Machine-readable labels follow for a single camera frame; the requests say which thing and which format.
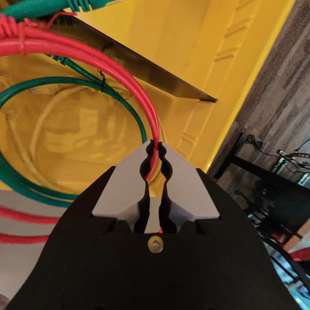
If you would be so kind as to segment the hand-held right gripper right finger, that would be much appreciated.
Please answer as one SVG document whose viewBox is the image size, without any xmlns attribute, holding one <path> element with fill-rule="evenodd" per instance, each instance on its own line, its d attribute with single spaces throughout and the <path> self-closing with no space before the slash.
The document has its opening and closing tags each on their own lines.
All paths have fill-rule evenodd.
<svg viewBox="0 0 310 310">
<path fill-rule="evenodd" d="M 158 145 L 165 177 L 159 223 L 162 233 L 177 233 L 185 222 L 220 217 L 197 169 L 165 142 Z"/>
</svg>

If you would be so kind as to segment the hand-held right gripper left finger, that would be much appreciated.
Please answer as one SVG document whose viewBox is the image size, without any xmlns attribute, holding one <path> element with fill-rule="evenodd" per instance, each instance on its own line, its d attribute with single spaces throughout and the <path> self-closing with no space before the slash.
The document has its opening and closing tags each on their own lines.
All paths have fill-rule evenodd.
<svg viewBox="0 0 310 310">
<path fill-rule="evenodd" d="M 149 219 L 147 176 L 151 171 L 153 140 L 119 162 L 103 189 L 92 215 L 126 221 L 132 232 L 144 233 Z"/>
</svg>

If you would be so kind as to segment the yellow plastic bin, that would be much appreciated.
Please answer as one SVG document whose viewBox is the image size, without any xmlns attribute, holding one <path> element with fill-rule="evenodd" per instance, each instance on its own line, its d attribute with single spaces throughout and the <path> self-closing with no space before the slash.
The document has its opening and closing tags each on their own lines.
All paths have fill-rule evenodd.
<svg viewBox="0 0 310 310">
<path fill-rule="evenodd" d="M 67 207 L 158 133 L 207 172 L 295 1 L 1 1 L 1 190 Z M 170 95 L 72 16 L 217 99 Z"/>
</svg>

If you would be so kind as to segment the black bin divider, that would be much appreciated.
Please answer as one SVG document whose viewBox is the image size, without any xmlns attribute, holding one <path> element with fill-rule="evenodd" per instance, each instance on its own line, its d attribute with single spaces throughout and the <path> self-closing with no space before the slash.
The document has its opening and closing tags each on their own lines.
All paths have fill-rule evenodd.
<svg viewBox="0 0 310 310">
<path fill-rule="evenodd" d="M 52 30 L 85 42 L 118 61 L 131 75 L 174 97 L 215 103 L 217 99 L 161 68 L 137 52 L 72 16 L 59 16 Z"/>
</svg>

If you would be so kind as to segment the black desk frame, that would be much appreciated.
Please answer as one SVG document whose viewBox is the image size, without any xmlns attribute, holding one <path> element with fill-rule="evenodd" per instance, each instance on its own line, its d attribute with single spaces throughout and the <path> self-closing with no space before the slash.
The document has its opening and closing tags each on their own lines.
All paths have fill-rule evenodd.
<svg viewBox="0 0 310 310">
<path fill-rule="evenodd" d="M 219 180 L 232 164 L 259 178 L 256 184 L 260 199 L 266 198 L 274 203 L 271 215 L 280 223 L 293 223 L 300 229 L 310 215 L 310 190 L 300 184 L 267 171 L 237 156 L 244 144 L 257 146 L 254 136 L 241 133 L 215 173 L 214 179 Z"/>
</svg>

